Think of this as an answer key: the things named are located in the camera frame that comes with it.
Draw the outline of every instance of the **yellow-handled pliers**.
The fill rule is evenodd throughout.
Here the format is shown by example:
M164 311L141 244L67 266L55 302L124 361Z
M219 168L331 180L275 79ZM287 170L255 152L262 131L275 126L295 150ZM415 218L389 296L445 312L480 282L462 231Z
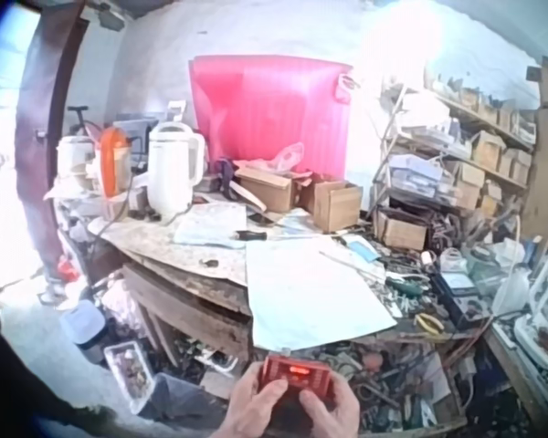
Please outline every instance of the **yellow-handled pliers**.
M427 315L426 313L418 313L414 317L414 323L418 324L422 329L432 335L439 335L445 331L445 326L437 318Z

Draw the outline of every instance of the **hand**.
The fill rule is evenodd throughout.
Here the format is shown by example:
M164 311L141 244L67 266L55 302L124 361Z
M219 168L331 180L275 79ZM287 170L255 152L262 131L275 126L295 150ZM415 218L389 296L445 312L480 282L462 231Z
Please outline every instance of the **hand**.
M337 405L333 412L328 412L313 392L300 393L300 403L312 418L312 435L314 438L355 438L359 431L359 402L341 374L333 372L331 379Z
M272 415L272 408L289 387L287 381L272 381L258 393L262 362L250 365L229 399L226 419L212 438L259 438Z

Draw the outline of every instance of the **white kettle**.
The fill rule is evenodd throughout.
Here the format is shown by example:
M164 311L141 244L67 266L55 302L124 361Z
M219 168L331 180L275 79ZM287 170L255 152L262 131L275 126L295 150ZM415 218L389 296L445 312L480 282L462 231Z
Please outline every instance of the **white kettle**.
M193 187L201 182L205 139L178 121L159 123L150 133L148 202L170 219L193 201Z

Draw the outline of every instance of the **red remote control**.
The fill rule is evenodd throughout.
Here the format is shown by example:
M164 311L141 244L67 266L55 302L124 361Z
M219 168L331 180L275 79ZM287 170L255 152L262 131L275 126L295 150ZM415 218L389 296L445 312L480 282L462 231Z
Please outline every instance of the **red remote control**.
M309 389L327 399L331 386L331 368L321 362L297 360L279 355L266 357L259 379L259 389L262 390L271 381L283 379L289 383L289 392L298 393Z

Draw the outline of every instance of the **finger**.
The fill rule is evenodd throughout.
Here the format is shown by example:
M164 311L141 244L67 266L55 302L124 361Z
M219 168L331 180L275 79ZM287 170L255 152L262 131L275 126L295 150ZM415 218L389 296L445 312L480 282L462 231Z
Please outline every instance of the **finger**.
M313 392L304 390L299 395L300 404L312 418L314 424L329 424L332 420L327 407Z
M349 386L349 382L338 372L331 373L332 387L335 394L335 402L338 408L344 407L345 409L359 410L359 402L357 397L353 394L353 390Z
M249 366L244 375L237 381L231 396L232 400L240 401L243 404L248 404L252 400L261 369L262 362L254 362Z
M252 404L260 411L271 412L288 388L289 383L287 381L271 381L254 397Z

